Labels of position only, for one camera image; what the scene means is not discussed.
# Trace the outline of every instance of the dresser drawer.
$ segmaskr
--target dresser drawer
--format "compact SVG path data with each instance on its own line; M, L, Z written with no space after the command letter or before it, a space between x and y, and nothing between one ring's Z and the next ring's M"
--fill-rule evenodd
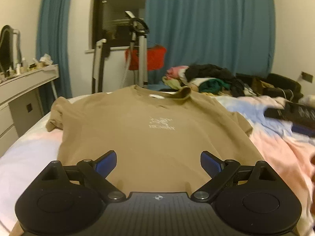
M0 138L0 157L18 140L18 133L13 126Z
M13 124L10 107L6 106L0 110L0 135Z

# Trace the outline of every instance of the clothing label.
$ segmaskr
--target clothing label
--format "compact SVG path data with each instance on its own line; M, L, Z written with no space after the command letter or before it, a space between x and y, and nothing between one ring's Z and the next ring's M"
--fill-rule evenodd
M156 94L150 94L149 97L165 99L165 97L162 97L162 96L156 95Z

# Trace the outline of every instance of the pile of clothes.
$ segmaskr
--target pile of clothes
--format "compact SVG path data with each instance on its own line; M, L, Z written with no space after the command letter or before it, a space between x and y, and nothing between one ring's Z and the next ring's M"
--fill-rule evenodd
M164 84L179 90L189 86L193 91L218 96L245 96L245 85L228 69L212 64L172 67L162 78Z

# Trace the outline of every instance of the green clothing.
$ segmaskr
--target green clothing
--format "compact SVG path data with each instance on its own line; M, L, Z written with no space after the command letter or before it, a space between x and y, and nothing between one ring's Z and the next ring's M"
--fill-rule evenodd
M172 89L174 90L180 90L181 87L181 83L177 80L177 79L166 79L166 76L163 76L162 81L167 85L170 86Z
M230 85L224 81L220 79L210 79L199 85L199 92L210 92L217 94L220 90L222 90L222 87L226 88L227 90L230 89Z

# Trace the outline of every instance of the window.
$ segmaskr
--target window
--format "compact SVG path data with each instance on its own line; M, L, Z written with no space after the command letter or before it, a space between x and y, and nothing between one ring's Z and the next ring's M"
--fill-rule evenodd
M111 47L129 46L125 11L144 18L145 0L94 0L92 43L105 38Z

